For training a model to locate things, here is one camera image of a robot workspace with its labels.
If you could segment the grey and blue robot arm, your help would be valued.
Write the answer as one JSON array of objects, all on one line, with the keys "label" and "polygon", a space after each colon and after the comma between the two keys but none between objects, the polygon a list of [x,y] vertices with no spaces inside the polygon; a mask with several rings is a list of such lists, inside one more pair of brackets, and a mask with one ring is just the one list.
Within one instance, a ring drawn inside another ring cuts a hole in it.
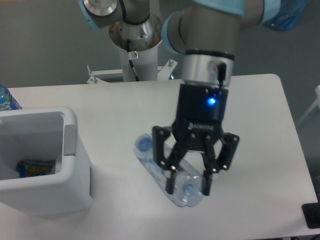
[{"label": "grey and blue robot arm", "polygon": [[174,192],[178,167],[189,151],[202,155],[205,196],[213,175],[229,168],[240,138],[224,132],[222,121],[238,37],[280,9],[279,0],[195,0],[164,22],[162,42],[184,56],[175,120],[172,126],[152,129],[154,160],[169,172],[168,194]]}]

